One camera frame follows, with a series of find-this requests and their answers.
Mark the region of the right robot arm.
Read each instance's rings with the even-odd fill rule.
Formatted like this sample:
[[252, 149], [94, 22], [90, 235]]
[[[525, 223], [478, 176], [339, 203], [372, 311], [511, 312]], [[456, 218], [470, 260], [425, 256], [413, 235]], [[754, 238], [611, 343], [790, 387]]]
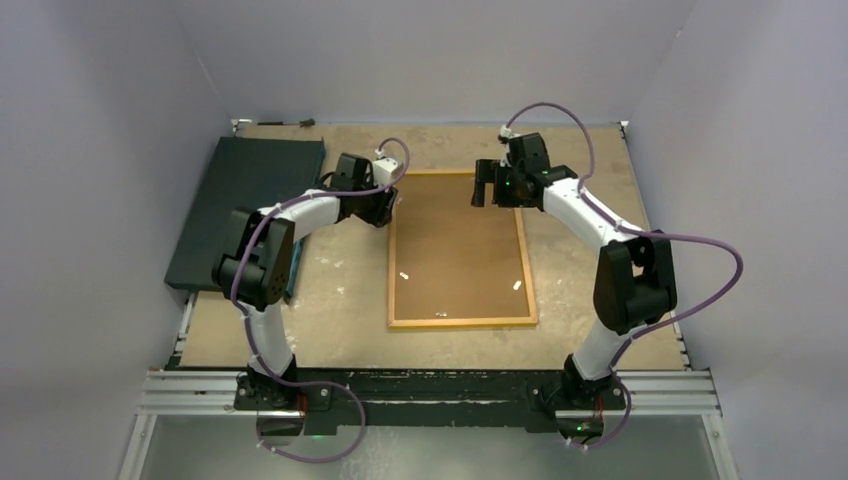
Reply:
[[657, 324], [677, 304], [669, 241], [626, 222], [591, 194], [578, 175], [550, 162], [538, 133], [502, 128], [500, 160], [475, 163], [471, 204], [536, 208], [562, 222], [597, 255], [593, 306], [596, 321], [561, 374], [560, 393], [576, 407], [596, 399], [612, 383], [619, 350], [634, 333]]

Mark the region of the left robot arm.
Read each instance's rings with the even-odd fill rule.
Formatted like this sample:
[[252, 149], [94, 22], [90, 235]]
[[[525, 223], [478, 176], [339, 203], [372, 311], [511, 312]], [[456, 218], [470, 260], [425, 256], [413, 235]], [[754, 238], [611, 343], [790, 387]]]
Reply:
[[259, 209], [231, 213], [212, 277], [239, 311], [249, 349], [248, 372], [272, 408], [297, 399], [301, 381], [287, 340], [280, 302], [287, 291], [294, 247], [315, 231], [350, 217], [376, 228], [388, 225], [399, 180], [409, 163], [377, 149], [376, 157], [344, 153], [336, 168], [304, 193]]

